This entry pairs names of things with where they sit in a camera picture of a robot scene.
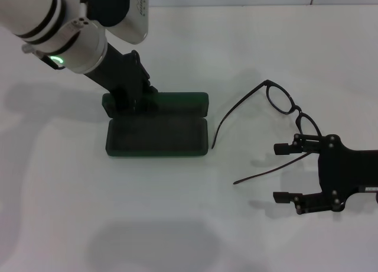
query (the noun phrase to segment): eyeglass frame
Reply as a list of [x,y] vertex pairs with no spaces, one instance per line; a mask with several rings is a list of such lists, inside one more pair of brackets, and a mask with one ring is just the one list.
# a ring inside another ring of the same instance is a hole
[[[219,133],[219,130],[220,130],[220,127],[222,126],[223,122],[226,120],[226,118],[238,107],[240,106],[246,99],[248,99],[250,96],[252,96],[254,93],[256,93],[259,89],[261,89],[262,87],[266,86],[266,97],[268,99],[268,101],[271,103],[271,105],[277,110],[279,111],[280,113],[282,114],[285,114],[285,115],[289,115],[289,114],[292,114],[293,112],[295,111],[298,111],[299,112],[299,115],[298,117],[296,118],[295,120],[295,125],[298,127],[299,129],[299,132],[303,135],[303,131],[302,131],[302,125],[301,125],[301,121],[302,121],[302,117],[308,119],[312,125],[315,127],[315,130],[317,132],[317,134],[319,136],[322,136],[321,135],[321,131],[318,127],[318,125],[315,123],[315,121],[308,115],[308,114],[305,114],[304,112],[302,112],[302,109],[295,104],[293,98],[291,97],[291,95],[288,93],[287,90],[285,90],[282,86],[280,86],[279,84],[271,81],[271,80],[265,80],[264,82],[262,82],[261,84],[259,84],[257,87],[255,87],[253,90],[251,90],[247,95],[245,95],[240,101],[238,101],[237,104],[235,104],[234,107],[232,107],[232,109],[224,116],[224,118],[222,119],[222,121],[219,123],[219,126],[218,126],[218,129],[216,131],[216,134],[214,136],[214,141],[213,141],[213,145],[211,146],[211,148],[213,149],[215,147],[215,144],[216,144],[216,141],[217,141],[217,137],[218,137],[218,133]],[[280,89],[281,91],[283,91],[283,93],[288,97],[288,99],[290,100],[290,103],[291,103],[291,109],[289,111],[283,111],[281,109],[279,109],[271,100],[271,97],[269,96],[269,90],[271,89],[271,87],[276,87],[278,89]]]
[[[217,129],[216,134],[215,134],[215,136],[214,136],[213,145],[212,145],[212,147],[211,147],[212,149],[215,147],[215,143],[216,143],[216,141],[217,141],[217,136],[218,136],[218,133],[219,133],[219,129],[220,129],[220,127],[222,126],[223,122],[226,120],[226,118],[227,118],[227,117],[228,117],[228,116],[229,116],[229,115],[230,115],[230,114],[231,114],[231,113],[232,113],[232,112],[233,112],[238,106],[240,106],[240,105],[241,105],[246,99],[248,99],[250,96],[252,96],[254,93],[256,93],[259,89],[261,89],[261,88],[264,87],[264,86],[267,87],[267,88],[266,88],[266,97],[268,98],[268,101],[271,103],[271,105],[272,105],[277,111],[279,111],[280,113],[285,114],[285,115],[292,114],[292,113],[295,112],[295,111],[298,111],[298,112],[299,112],[299,115],[298,115],[298,117],[297,117],[296,120],[295,120],[295,124],[296,124],[296,126],[298,127],[298,129],[299,129],[299,131],[300,131],[300,133],[301,133],[302,135],[303,135],[303,131],[302,131],[301,121],[302,121],[302,117],[304,117],[304,118],[308,119],[308,120],[312,123],[312,125],[315,127],[315,130],[316,130],[317,134],[318,134],[319,136],[322,136],[322,135],[321,135],[321,131],[320,131],[318,125],[315,123],[315,121],[314,121],[314,120],[313,120],[308,114],[305,114],[305,113],[302,112],[302,109],[301,109],[298,105],[295,104],[293,98],[291,97],[291,95],[288,93],[287,90],[285,90],[282,86],[280,86],[279,84],[277,84],[277,83],[275,83],[275,82],[273,82],[273,81],[265,80],[264,82],[262,82],[261,84],[259,84],[257,87],[255,87],[253,90],[251,90],[247,95],[245,95],[240,101],[238,101],[238,103],[235,104],[235,106],[232,107],[232,109],[231,109],[231,110],[230,110],[230,111],[229,111],[229,112],[223,117],[222,121],[219,123],[218,129]],[[269,90],[270,90],[271,87],[276,87],[276,88],[280,89],[280,90],[283,91],[283,93],[289,98],[290,103],[291,103],[291,109],[290,109],[289,111],[285,112],[285,111],[279,109],[279,108],[278,108],[278,107],[272,102],[271,97],[269,96]],[[275,171],[277,171],[277,170],[280,170],[280,169],[282,169],[282,168],[284,168],[284,167],[287,167],[287,166],[289,166],[289,165],[291,165],[291,164],[293,164],[293,163],[295,163],[295,162],[297,162],[297,161],[299,161],[299,160],[302,160],[303,158],[309,156],[310,154],[311,154],[311,153],[306,153],[306,154],[304,154],[303,156],[300,156],[300,157],[296,158],[295,160],[292,160],[291,162],[289,162],[289,163],[287,163],[287,164],[284,164],[283,166],[280,166],[280,167],[275,168],[275,169],[273,169],[273,170],[269,170],[269,171],[267,171],[267,172],[265,172],[265,173],[256,174],[256,175],[254,175],[254,176],[250,176],[250,177],[247,177],[247,178],[245,178],[245,179],[238,180],[238,181],[234,182],[234,184],[239,184],[239,183],[241,183],[241,182],[245,182],[245,181],[250,180],[250,179],[253,179],[253,178],[255,178],[255,177],[263,176],[263,175],[266,175],[266,174],[268,174],[268,173],[273,173],[273,172],[275,172]]]

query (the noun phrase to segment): eyeglass temple arm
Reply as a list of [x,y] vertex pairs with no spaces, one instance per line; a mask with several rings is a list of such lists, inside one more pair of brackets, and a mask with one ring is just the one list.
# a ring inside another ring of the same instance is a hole
[[275,144],[274,152],[276,155],[290,155],[297,153],[320,153],[321,136],[295,134],[291,145]]
[[265,80],[264,82],[262,82],[261,84],[259,84],[257,87],[255,87],[253,90],[251,90],[247,95],[245,95],[244,97],[241,98],[240,101],[238,101],[233,107],[232,109],[230,109],[228,111],[228,113],[223,117],[223,119],[221,120],[221,122],[219,123],[219,126],[218,126],[218,129],[215,133],[215,136],[214,136],[214,140],[213,140],[213,144],[211,145],[211,148],[213,149],[215,147],[215,144],[217,142],[217,137],[218,137],[218,133],[219,133],[219,129],[220,127],[222,126],[223,122],[226,120],[227,117],[229,117],[229,115],[236,109],[238,108],[246,99],[248,99],[250,96],[252,96],[254,93],[256,93],[259,89],[261,89],[262,87],[266,86],[269,82],[269,80]]

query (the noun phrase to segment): black eyeglasses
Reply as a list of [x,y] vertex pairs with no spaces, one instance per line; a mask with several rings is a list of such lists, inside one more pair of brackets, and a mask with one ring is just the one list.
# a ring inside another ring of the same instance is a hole
[[[285,115],[289,115],[289,114],[292,114],[295,111],[299,112],[299,115],[295,120],[295,124],[298,127],[299,132],[302,135],[304,134],[303,131],[302,131],[302,123],[305,120],[307,120],[308,122],[310,122],[312,124],[312,126],[314,126],[315,132],[317,133],[317,135],[322,136],[321,132],[319,130],[319,127],[317,126],[315,121],[309,115],[302,112],[302,109],[294,103],[294,100],[291,98],[291,95],[283,87],[281,87],[279,84],[276,84],[275,82],[272,82],[270,80],[266,80],[266,81],[262,82],[259,86],[255,87],[253,90],[251,90],[246,96],[244,96],[244,98],[242,98],[240,101],[238,101],[238,103],[235,104],[234,107],[232,107],[232,109],[226,114],[226,116],[224,116],[224,118],[220,122],[218,129],[217,129],[217,132],[215,134],[213,145],[211,146],[212,149],[215,147],[215,144],[217,142],[219,129],[222,126],[223,122],[226,120],[226,118],[238,106],[240,106],[246,99],[248,99],[250,96],[252,96],[254,93],[256,93],[259,89],[261,89],[264,86],[267,87],[266,88],[266,96],[268,97],[268,101],[280,113],[285,114]],[[292,163],[295,163],[296,161],[303,159],[304,157],[307,157],[310,154],[311,153],[306,153],[303,156],[296,158],[295,160],[291,161],[290,163],[287,163],[287,164],[284,164],[283,166],[278,167],[277,169],[267,171],[266,173],[257,174],[255,176],[247,177],[246,179],[242,179],[242,180],[239,180],[237,182],[234,182],[234,184],[245,182],[246,180],[249,180],[249,179],[252,179],[252,178],[255,178],[255,177],[258,177],[258,176],[263,176],[265,174],[272,173],[274,171],[280,170],[284,167],[291,165]]]

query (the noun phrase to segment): black bracket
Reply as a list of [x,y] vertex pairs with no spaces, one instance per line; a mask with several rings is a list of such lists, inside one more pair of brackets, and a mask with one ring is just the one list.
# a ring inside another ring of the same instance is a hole
[[337,135],[296,134],[289,144],[275,144],[276,155],[317,153],[321,193],[275,192],[276,203],[295,205],[298,214],[344,210],[349,196],[378,192],[378,151],[354,151],[343,145]]
[[110,44],[87,77],[103,86],[102,105],[112,118],[106,151],[113,157],[203,156],[208,151],[206,93],[159,93],[133,51]]
[[119,24],[130,9],[130,0],[80,0],[87,4],[87,17],[104,27]]

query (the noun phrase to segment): black robot arm segment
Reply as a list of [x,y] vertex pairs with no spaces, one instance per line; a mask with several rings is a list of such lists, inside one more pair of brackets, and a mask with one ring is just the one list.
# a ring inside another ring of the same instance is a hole
[[294,136],[289,144],[276,144],[276,155],[292,153],[318,153],[321,193],[275,192],[276,203],[295,205],[298,214],[334,211],[341,212],[349,196],[355,193],[378,192],[378,151],[354,151],[343,145],[337,135],[326,137]]
[[120,113],[134,112],[142,95],[150,88],[149,74],[139,54],[134,50],[123,55],[109,43],[101,64],[85,75],[110,92]]

